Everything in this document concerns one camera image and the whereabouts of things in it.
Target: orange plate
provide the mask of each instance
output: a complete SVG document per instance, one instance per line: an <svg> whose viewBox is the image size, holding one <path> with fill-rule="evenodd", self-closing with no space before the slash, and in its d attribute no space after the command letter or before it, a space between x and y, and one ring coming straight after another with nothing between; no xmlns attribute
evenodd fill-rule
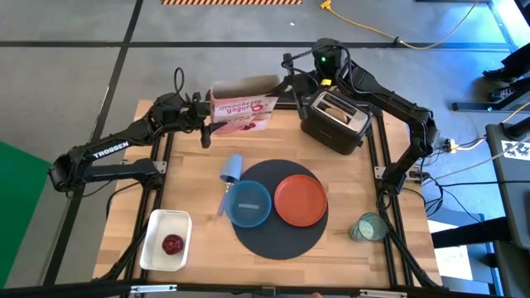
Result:
<svg viewBox="0 0 530 298"><path fill-rule="evenodd" d="M274 206L283 220L296 227L308 227L325 213L327 198L317 180L306 175L291 175L274 193Z"/></svg>

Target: green backdrop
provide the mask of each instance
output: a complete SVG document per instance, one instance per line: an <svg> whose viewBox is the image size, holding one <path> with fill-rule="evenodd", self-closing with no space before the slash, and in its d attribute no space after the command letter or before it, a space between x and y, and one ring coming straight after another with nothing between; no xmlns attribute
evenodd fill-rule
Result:
<svg viewBox="0 0 530 298"><path fill-rule="evenodd" d="M0 142L0 288L41 197L50 163Z"/></svg>

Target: blue bowl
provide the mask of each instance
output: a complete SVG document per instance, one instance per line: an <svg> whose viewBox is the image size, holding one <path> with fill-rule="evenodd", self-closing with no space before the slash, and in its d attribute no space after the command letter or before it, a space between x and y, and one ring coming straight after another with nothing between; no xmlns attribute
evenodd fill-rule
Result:
<svg viewBox="0 0 530 298"><path fill-rule="evenodd" d="M241 228L261 224L271 213L271 195L265 186L246 180L230 187L225 198L225 211L229 219Z"/></svg>

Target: table leg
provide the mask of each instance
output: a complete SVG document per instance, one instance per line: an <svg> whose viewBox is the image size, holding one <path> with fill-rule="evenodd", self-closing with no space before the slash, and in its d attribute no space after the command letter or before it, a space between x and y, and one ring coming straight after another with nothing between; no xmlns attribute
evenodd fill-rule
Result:
<svg viewBox="0 0 530 298"><path fill-rule="evenodd" d="M506 217L436 232L431 236L434 248L486 243L494 240L511 241L512 239Z"/></svg>
<svg viewBox="0 0 530 298"><path fill-rule="evenodd" d="M530 88L521 89L498 103L453 103L453 111L461 112L513 112L530 98ZM530 112L526 107L521 112Z"/></svg>

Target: white bowl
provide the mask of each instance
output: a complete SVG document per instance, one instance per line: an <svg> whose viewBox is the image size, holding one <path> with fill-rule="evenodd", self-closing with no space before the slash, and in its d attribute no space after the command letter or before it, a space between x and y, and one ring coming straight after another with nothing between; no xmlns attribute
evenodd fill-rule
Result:
<svg viewBox="0 0 530 298"><path fill-rule="evenodd" d="M168 255L162 249L167 235L176 234L184 240L184 250ZM191 217L186 211L158 209L149 216L146 238L143 241L140 267L146 270L170 271L181 269L188 258L191 238Z"/></svg>

